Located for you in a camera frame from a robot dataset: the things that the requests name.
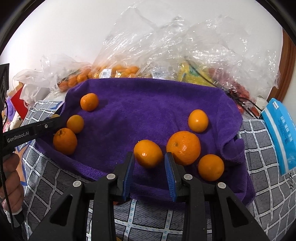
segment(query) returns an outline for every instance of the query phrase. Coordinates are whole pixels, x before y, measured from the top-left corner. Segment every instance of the purple fabric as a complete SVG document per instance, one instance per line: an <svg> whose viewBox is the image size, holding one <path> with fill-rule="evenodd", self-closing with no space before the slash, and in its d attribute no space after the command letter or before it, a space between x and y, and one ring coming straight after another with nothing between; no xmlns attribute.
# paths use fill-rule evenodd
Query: purple fabric
<svg viewBox="0 0 296 241"><path fill-rule="evenodd" d="M80 107L80 98L91 92L98 95L100 104L93 112L86 112ZM229 185L247 205L255 192L247 173L244 142L234 139L242 117L235 103L218 88L153 79L88 80L69 90L61 113L65 119L74 114L84 118L75 153L65 156L54 150L52 134L37 139L36 147L62 168L97 180L123 162L140 140L154 141L165 153L173 133L190 131L188 116L195 109L204 110L209 117L207 130L197 134L199 158L209 153L222 157L226 170L219 181ZM199 178L196 164L186 170ZM133 180L133 198L171 202L163 162L150 170L136 163Z"/></svg>
<svg viewBox="0 0 296 241"><path fill-rule="evenodd" d="M7 106L8 106L8 120L12 121L13 117L15 116L15 107L13 106L10 97L6 98Z"/></svg>

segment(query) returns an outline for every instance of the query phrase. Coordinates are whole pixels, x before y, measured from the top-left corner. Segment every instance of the barcode label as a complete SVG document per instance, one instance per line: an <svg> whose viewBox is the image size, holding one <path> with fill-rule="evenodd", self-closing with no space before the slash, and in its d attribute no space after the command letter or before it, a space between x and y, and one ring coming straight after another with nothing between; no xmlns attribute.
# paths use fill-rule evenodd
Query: barcode label
<svg viewBox="0 0 296 241"><path fill-rule="evenodd" d="M111 77L111 69L104 69L101 73L101 76L100 78L101 79L107 79L107 78L110 78Z"/></svg>
<svg viewBox="0 0 296 241"><path fill-rule="evenodd" d="M153 79L159 79L159 80L164 80L165 79L165 74L160 73L160 72L151 72L152 78Z"/></svg>

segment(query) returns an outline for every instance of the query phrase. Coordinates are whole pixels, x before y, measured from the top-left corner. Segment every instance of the screw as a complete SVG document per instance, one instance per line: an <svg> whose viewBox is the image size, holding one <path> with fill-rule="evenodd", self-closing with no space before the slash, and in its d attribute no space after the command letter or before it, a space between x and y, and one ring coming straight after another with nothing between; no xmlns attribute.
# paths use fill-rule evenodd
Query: screw
<svg viewBox="0 0 296 241"><path fill-rule="evenodd" d="M109 179L109 180L112 180L112 179L114 179L116 176L115 176L115 174L113 174L113 173L110 173L110 174L108 174L107 175L107 179Z"/></svg>
<svg viewBox="0 0 296 241"><path fill-rule="evenodd" d="M218 187L221 189L226 188L226 184L225 183L218 183Z"/></svg>
<svg viewBox="0 0 296 241"><path fill-rule="evenodd" d="M191 179L192 179L192 175L190 175L190 174L185 174L185 175L184 175L184 179L186 179L186 180L191 180Z"/></svg>
<svg viewBox="0 0 296 241"><path fill-rule="evenodd" d="M79 187L81 185L81 181L75 181L73 182L74 187Z"/></svg>

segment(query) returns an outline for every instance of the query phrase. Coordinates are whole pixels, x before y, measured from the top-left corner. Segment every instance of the wooden door frame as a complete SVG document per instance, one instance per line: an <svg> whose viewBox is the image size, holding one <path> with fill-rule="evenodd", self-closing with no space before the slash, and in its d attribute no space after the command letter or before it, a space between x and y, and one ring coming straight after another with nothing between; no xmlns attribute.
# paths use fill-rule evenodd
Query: wooden door frame
<svg viewBox="0 0 296 241"><path fill-rule="evenodd" d="M279 101L283 101L288 91L296 59L296 47L289 35L283 30L283 48L281 51L281 60L279 64L280 81L279 88L273 87L267 101L271 98L275 98Z"/></svg>

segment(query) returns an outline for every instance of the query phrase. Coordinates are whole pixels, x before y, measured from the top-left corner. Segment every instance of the checkered tablecloth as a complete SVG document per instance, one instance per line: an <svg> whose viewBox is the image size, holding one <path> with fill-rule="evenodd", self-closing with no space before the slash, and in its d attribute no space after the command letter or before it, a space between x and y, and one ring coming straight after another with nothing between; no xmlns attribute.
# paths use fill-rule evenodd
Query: checkered tablecloth
<svg viewBox="0 0 296 241"><path fill-rule="evenodd" d="M60 102L38 102L30 109L23 124L40 121L53 114ZM256 197L248 207L270 240L279 241L295 219L295 173L282 177L274 145L262 120L244 121L239 138L245 142L247 168ZM23 156L27 177L24 212L27 237L36 228L55 201L76 180L86 182L34 148L34 141ZM114 206L117 236L124 241L181 240L184 212L167 210L143 201L130 200ZM92 202L87 222L87 241L91 240ZM212 240L210 219L208 240Z"/></svg>

